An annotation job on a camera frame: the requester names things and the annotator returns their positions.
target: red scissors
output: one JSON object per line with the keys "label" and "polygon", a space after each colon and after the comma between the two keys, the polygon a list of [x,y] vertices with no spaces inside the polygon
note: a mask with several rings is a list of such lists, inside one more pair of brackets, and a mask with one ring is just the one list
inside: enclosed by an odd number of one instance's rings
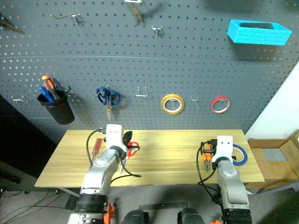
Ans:
{"label": "red scissors", "polygon": [[[139,146],[139,144],[138,144],[137,142],[135,142],[135,141],[130,141],[130,142],[128,143],[128,146]],[[126,165],[127,160],[128,160],[131,156],[133,156],[133,155],[135,155],[135,153],[137,153],[138,149],[139,149],[139,148],[136,148],[135,150],[133,149],[133,152],[132,152],[132,149],[131,149],[131,148],[128,149],[128,151],[127,151],[127,156],[122,160],[123,166]],[[122,171],[123,171],[123,166],[121,166],[121,169],[120,169],[120,175],[121,175],[121,173],[122,173]]]}

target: white wall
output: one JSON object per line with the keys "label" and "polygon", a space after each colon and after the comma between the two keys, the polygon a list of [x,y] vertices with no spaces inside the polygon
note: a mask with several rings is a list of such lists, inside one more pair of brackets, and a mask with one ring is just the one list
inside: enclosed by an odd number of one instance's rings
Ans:
{"label": "white wall", "polygon": [[299,129],[299,63],[246,134],[247,139],[288,138]]}

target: blue tape roll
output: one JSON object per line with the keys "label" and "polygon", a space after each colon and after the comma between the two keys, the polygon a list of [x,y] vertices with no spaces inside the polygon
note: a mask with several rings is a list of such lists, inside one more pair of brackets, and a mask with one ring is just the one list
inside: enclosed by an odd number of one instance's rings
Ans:
{"label": "blue tape roll", "polygon": [[233,147],[237,148],[239,151],[241,151],[243,153],[243,159],[241,161],[235,161],[235,160],[233,160],[233,164],[235,166],[242,166],[242,165],[244,165],[247,162],[247,160],[248,160],[248,156],[247,156],[246,151],[241,146],[238,146],[236,144],[233,144]]}

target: yellow tape roll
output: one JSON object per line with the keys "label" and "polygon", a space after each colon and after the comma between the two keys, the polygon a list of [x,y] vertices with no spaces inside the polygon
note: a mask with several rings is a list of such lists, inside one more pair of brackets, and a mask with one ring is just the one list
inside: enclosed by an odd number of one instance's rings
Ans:
{"label": "yellow tape roll", "polygon": [[[175,109],[175,110],[169,110],[165,107],[165,104],[167,101],[169,100],[177,100],[179,103],[180,103],[180,106]],[[162,108],[162,111],[164,111],[165,113],[167,114],[170,114],[170,115],[176,115],[178,113],[181,113],[183,111],[185,107],[185,103],[183,101],[183,98],[181,98],[179,95],[177,94],[168,94],[166,95],[162,100],[161,100],[161,108]]]}

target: blue scissors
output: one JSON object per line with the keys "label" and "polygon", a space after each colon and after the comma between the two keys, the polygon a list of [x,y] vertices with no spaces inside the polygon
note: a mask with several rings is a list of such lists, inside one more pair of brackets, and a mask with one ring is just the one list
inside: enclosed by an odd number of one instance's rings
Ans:
{"label": "blue scissors", "polygon": [[105,87],[97,88],[97,96],[100,102],[106,106],[108,120],[111,120],[111,110],[116,107],[121,101],[121,95],[113,90]]}

